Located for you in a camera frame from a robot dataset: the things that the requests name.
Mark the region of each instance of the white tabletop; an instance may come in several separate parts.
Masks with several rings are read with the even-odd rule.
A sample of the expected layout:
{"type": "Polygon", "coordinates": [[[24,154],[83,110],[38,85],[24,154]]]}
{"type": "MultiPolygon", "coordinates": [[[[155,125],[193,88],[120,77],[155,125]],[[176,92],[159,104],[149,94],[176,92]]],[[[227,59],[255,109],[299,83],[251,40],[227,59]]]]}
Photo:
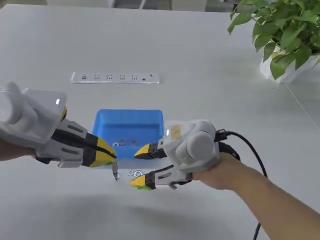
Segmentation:
{"type": "MultiPolygon", "coordinates": [[[[246,136],[270,178],[320,211],[316,127],[285,85],[263,79],[252,25],[229,36],[226,13],[7,5],[0,73],[21,88],[65,91],[68,118],[92,129],[97,110],[161,109],[246,136]],[[71,84],[72,72],[154,72],[163,83],[71,84]]],[[[258,164],[244,143],[227,141],[258,164]]],[[[139,191],[123,170],[60,169],[25,157],[0,166],[0,239],[242,240],[257,221],[232,192],[192,182],[139,191]]],[[[264,232],[260,240],[267,239],[264,232]]]]}

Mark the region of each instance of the power strip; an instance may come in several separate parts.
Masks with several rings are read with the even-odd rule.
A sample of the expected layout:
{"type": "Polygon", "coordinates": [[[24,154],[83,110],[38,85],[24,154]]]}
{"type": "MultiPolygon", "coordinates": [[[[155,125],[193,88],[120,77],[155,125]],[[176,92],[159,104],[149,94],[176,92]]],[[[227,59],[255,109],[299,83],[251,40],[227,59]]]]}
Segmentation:
{"type": "Polygon", "coordinates": [[[74,72],[74,84],[160,84],[160,77],[154,73],[83,73],[74,72]]]}

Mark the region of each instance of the metal washer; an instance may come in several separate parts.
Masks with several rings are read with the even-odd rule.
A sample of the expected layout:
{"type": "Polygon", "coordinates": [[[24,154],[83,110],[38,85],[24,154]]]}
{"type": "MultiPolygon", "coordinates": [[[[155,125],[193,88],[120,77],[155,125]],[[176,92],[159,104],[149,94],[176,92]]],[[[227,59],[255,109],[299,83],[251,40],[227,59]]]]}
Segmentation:
{"type": "Polygon", "coordinates": [[[115,176],[113,176],[113,179],[114,179],[114,180],[119,180],[119,179],[121,178],[120,173],[118,173],[117,177],[118,177],[118,179],[116,179],[115,176]]]}
{"type": "Polygon", "coordinates": [[[133,171],[132,169],[130,169],[129,171],[128,171],[128,176],[133,176],[135,174],[135,171],[133,171]]]}
{"type": "Polygon", "coordinates": [[[138,146],[137,140],[134,140],[134,139],[130,140],[130,145],[131,146],[138,146]]]}
{"type": "Polygon", "coordinates": [[[142,176],[143,175],[143,172],[142,171],[140,171],[140,170],[137,170],[137,171],[135,171],[134,172],[134,174],[133,174],[136,178],[138,178],[138,177],[140,177],[140,176],[142,176]]]}
{"type": "Polygon", "coordinates": [[[126,140],[120,139],[119,140],[119,145],[121,145],[121,146],[126,145],[126,140]]]}

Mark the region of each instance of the blue plastic basket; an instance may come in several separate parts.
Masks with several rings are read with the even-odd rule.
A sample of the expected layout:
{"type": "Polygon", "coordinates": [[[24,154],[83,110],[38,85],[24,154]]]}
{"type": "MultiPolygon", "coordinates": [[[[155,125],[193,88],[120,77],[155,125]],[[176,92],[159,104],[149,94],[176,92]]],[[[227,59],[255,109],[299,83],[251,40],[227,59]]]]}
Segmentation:
{"type": "Polygon", "coordinates": [[[134,159],[141,147],[157,143],[163,137],[163,114],[160,110],[100,109],[95,117],[92,134],[110,146],[125,140],[125,145],[114,146],[117,159],[134,159]],[[130,144],[132,140],[136,141],[137,146],[130,144]]]}

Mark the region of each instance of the potted plant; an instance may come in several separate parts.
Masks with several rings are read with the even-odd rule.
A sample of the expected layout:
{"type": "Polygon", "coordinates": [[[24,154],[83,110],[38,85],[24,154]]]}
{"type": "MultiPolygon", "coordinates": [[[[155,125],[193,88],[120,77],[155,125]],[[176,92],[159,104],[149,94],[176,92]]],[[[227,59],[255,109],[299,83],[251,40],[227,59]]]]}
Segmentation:
{"type": "Polygon", "coordinates": [[[241,0],[230,18],[230,34],[235,26],[255,21],[252,43],[263,51],[260,71],[266,78],[290,83],[319,63],[319,0],[241,0]],[[252,7],[234,17],[244,5],[252,7]]]}

